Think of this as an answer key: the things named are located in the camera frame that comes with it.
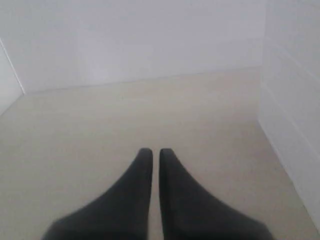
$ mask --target wall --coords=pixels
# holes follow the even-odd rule
[[[21,95],[22,90],[0,39],[0,115]]]
[[[266,0],[3,0],[26,92],[260,66]]]
[[[320,2],[269,0],[259,121],[320,229]]]

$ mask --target white wall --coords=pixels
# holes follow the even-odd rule
[[[0,39],[0,115],[21,95],[22,90]]]
[[[266,0],[2,0],[26,92],[259,66]]]
[[[259,120],[320,230],[320,1],[269,0]]]

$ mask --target floor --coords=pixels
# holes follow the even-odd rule
[[[257,122],[259,68],[27,95],[0,117],[0,239],[40,239],[154,152],[149,235],[161,240],[158,154],[279,240],[320,240]]]

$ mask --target beige floor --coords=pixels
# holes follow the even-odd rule
[[[257,123],[259,69],[28,95],[0,117],[0,239],[40,239],[154,152],[150,238],[161,240],[158,154],[279,240],[320,240]]]

